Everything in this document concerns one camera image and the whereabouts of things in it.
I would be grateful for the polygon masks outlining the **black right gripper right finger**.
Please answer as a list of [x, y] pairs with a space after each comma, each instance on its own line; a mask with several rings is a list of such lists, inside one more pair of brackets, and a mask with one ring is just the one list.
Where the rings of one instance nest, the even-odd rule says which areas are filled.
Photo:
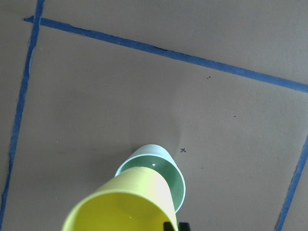
[[179, 231], [190, 231], [190, 225], [188, 222], [179, 223]]

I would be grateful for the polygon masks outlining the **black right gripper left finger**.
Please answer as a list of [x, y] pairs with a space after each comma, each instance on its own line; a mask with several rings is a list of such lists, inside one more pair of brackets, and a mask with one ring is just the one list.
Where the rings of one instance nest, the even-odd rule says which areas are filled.
[[174, 228], [170, 222], [164, 222], [163, 231], [174, 231]]

